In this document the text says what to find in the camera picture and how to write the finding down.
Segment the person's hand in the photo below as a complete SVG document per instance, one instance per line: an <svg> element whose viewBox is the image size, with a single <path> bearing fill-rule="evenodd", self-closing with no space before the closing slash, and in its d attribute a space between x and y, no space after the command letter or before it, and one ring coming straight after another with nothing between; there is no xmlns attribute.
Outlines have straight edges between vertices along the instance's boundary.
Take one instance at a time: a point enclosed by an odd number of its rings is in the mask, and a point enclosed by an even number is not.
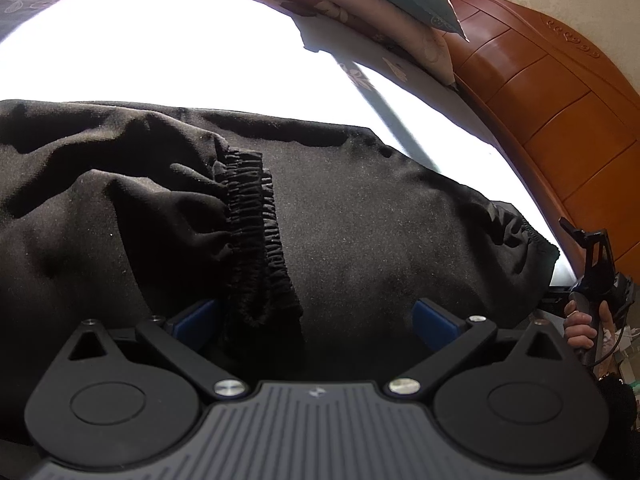
<svg viewBox="0 0 640 480"><path fill-rule="evenodd" d="M564 339L573 349L591 349L596 344L598 331L590 323L592 316L580 312L575 300L565 306ZM615 324L608 303L603 300L599 307L600 322L603 330L602 351L609 352L615 342Z"/></svg>

